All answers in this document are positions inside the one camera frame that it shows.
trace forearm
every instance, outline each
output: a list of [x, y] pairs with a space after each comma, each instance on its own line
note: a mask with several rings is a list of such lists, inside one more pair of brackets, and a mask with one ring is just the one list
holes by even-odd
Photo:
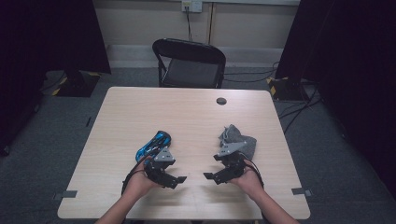
[[272, 224], [298, 223], [277, 202], [275, 202], [264, 189], [258, 189], [249, 197], [260, 207], [264, 216]]
[[122, 195], [96, 223], [122, 223], [137, 200], [139, 197], [136, 195]]

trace chair backrest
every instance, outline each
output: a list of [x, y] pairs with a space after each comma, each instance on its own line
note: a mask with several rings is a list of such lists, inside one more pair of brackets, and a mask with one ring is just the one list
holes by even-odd
[[203, 43], [164, 38], [155, 41], [152, 49], [159, 61], [162, 61], [160, 56], [163, 56], [184, 61], [216, 63], [223, 66], [226, 63], [221, 50]]

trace blue object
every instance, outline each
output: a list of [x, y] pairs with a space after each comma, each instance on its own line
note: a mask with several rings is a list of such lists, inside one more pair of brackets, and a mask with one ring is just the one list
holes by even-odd
[[171, 140], [172, 138], [169, 133], [158, 131], [149, 142], [137, 150], [135, 156], [136, 161], [140, 161], [147, 155], [151, 157], [156, 156], [164, 147], [169, 147], [171, 145]]

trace chair seat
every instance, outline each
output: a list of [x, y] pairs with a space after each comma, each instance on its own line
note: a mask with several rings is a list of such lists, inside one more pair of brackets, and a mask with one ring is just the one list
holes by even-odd
[[216, 88], [219, 66], [212, 63], [198, 63], [173, 59], [163, 77], [163, 85], [187, 88]]

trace wooden tabletop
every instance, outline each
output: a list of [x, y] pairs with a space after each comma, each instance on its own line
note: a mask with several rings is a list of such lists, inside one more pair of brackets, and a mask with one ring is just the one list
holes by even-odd
[[[217, 104], [218, 98], [227, 100]], [[132, 208], [136, 219], [261, 219], [258, 206], [233, 184], [216, 185], [203, 173], [224, 168], [219, 151], [224, 127], [236, 126], [257, 139], [253, 161], [265, 190], [288, 213], [307, 219], [310, 211], [285, 136], [267, 91], [113, 87], [93, 124], [63, 198], [60, 218], [99, 218], [120, 197], [122, 180], [136, 164], [136, 151], [157, 131], [172, 136], [174, 165], [166, 173], [185, 175], [175, 189], [153, 189]]]

